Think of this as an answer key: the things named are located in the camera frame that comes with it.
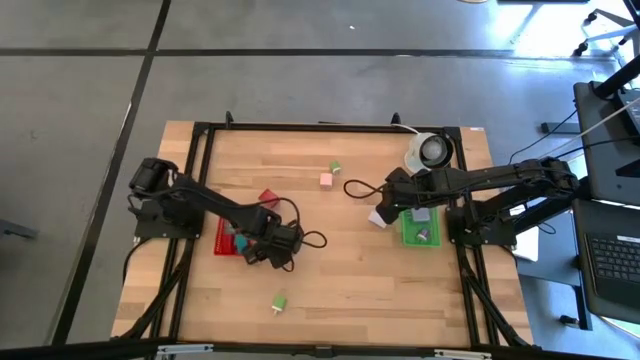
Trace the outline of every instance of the chair wheel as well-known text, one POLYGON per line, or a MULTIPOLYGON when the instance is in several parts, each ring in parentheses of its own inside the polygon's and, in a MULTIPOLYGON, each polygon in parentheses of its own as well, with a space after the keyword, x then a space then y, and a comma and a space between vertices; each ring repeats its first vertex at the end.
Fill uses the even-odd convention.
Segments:
POLYGON ((598 18, 598 14, 594 12, 592 12, 591 14, 589 14, 589 16, 587 16, 587 18, 584 20, 584 22, 586 22, 587 24, 592 22, 593 20, 598 18))
POLYGON ((580 45, 578 45, 578 48, 573 50, 573 55, 574 56, 580 56, 588 48, 589 48, 589 44, 586 41, 583 42, 583 43, 580 43, 580 45))
POLYGON ((562 324, 570 327, 580 327, 580 321, 576 318, 572 318, 571 316, 562 315, 560 319, 558 319, 562 324))

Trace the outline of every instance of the white cable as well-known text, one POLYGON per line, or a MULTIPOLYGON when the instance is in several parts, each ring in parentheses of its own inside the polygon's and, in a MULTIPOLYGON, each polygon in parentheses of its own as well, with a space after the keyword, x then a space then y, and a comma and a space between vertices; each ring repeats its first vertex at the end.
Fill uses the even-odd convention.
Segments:
POLYGON ((398 126, 398 127, 401 127, 401 128, 405 128, 405 129, 407 129, 409 131, 413 131, 416 134, 420 134, 420 132, 418 130, 412 128, 411 126, 402 125, 402 124, 391 124, 391 126, 398 126))
POLYGON ((586 134, 590 133, 590 132, 591 132, 591 130, 593 130, 593 129, 597 128, 598 126, 600 126, 600 125, 604 124, 605 122, 607 122, 607 121, 609 121, 609 120, 613 119, 616 115, 618 115, 619 113, 621 113, 621 112, 623 112, 624 110, 626 110, 629 106, 631 106, 631 105, 635 104, 636 102, 638 102, 638 100, 640 100, 640 97, 639 97, 639 98, 637 98, 637 99, 635 99, 635 100, 633 100, 632 102, 628 103, 627 105, 625 105, 625 106, 621 107, 620 109, 616 110, 613 114, 611 114, 611 115, 607 116, 606 118, 604 118, 604 119, 600 120, 597 124, 593 125, 592 127, 588 128, 587 130, 583 131, 580 135, 576 135, 574 138, 572 138, 571 140, 567 141, 566 143, 564 143, 564 144, 562 144, 562 145, 558 146, 557 148, 555 148, 555 149, 553 149, 553 150, 551 150, 551 151, 547 152, 546 154, 544 154, 544 155, 540 156, 540 157, 539 157, 539 159, 542 159, 542 158, 544 158, 544 157, 547 157, 547 156, 548 156, 548 155, 550 155, 551 153, 553 153, 553 152, 555 152, 555 151, 557 151, 557 150, 560 150, 560 149, 562 149, 563 147, 565 147, 565 146, 567 146, 567 145, 571 144, 571 143, 572 143, 572 142, 574 142, 576 139, 579 139, 579 138, 583 137, 584 135, 586 135, 586 134))
POLYGON ((611 326, 613 326, 613 327, 617 328, 618 330, 624 331, 624 332, 626 332, 627 334, 629 334, 629 335, 631 335, 631 336, 635 337, 636 339, 640 339, 640 336, 638 336, 638 334, 634 333, 633 331, 631 331, 631 330, 627 330, 627 329, 623 328, 622 326, 620 326, 620 325, 618 325, 618 324, 614 323, 613 321, 611 321, 611 320, 607 319, 607 318, 606 318, 606 317, 604 317, 604 316, 598 316, 598 317, 599 317, 600 319, 602 319, 604 322, 606 322, 607 324, 609 324, 609 325, 611 325, 611 326))

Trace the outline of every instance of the laptop keyboard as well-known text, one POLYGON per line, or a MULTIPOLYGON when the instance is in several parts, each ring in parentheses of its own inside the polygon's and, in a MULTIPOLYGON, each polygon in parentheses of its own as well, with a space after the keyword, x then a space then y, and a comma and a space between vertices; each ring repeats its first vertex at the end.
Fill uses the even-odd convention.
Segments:
POLYGON ((640 284, 640 239, 588 234, 595 275, 640 284))

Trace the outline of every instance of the small object on table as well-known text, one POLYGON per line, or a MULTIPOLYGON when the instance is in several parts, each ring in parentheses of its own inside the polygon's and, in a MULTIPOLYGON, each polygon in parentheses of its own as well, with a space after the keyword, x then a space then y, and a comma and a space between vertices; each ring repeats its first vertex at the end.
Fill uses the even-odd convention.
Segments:
POLYGON ((383 229, 387 227, 387 223, 382 220, 382 217, 380 217, 380 214, 378 214, 376 209, 371 210, 371 214, 369 214, 369 221, 380 226, 383 229))
POLYGON ((331 190, 333 187, 333 175, 330 173, 320 174, 320 188, 322 190, 331 190))
POLYGON ((429 229, 420 230, 418 235, 416 235, 416 238, 418 238, 418 240, 420 240, 420 241, 428 241, 429 240, 429 229))
POLYGON ((226 227, 229 222, 223 218, 218 219, 218 229, 216 230, 216 243, 213 247, 214 255, 237 256, 234 249, 233 238, 235 230, 231 234, 227 234, 226 227))
POLYGON ((236 234, 233 243, 236 246, 236 253, 242 254, 242 251, 249 245, 249 240, 242 234, 236 234))
POLYGON ((333 175, 339 175, 340 171, 342 171, 342 167, 340 166, 340 163, 337 160, 333 160, 329 164, 329 169, 331 170, 331 173, 333 175))
POLYGON ((269 189, 266 189, 265 191, 263 191, 262 194, 258 196, 258 199, 260 200, 260 202, 273 200, 268 203, 262 204, 262 206, 268 207, 268 208, 274 208, 278 205, 278 203, 280 203, 280 200, 274 200, 274 199, 278 199, 278 195, 276 195, 273 191, 269 189))
POLYGON ((429 208, 411 209, 411 218, 414 222, 426 222, 431 220, 429 208))
POLYGON ((276 295, 276 297, 273 298, 273 303, 271 304, 273 315, 278 315, 279 312, 282 312, 285 305, 287 305, 287 298, 282 295, 276 295))

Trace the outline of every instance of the pink cube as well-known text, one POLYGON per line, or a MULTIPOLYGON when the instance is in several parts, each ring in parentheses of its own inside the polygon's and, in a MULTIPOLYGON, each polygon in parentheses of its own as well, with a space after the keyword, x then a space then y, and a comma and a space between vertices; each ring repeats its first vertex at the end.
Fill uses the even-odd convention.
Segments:
MULTIPOLYGON (((274 194, 273 191, 266 189, 264 192, 262 192, 262 194, 260 194, 260 196, 258 196, 258 199, 260 201, 267 201, 267 200, 273 200, 273 199, 277 199, 278 195, 274 194)), ((280 202, 280 200, 274 200, 268 203, 264 203, 262 204, 262 206, 267 207, 267 208, 274 208, 276 207, 276 205, 278 205, 278 203, 280 202)))
POLYGON ((333 187, 333 174, 322 173, 320 174, 320 188, 322 190, 331 190, 333 187))

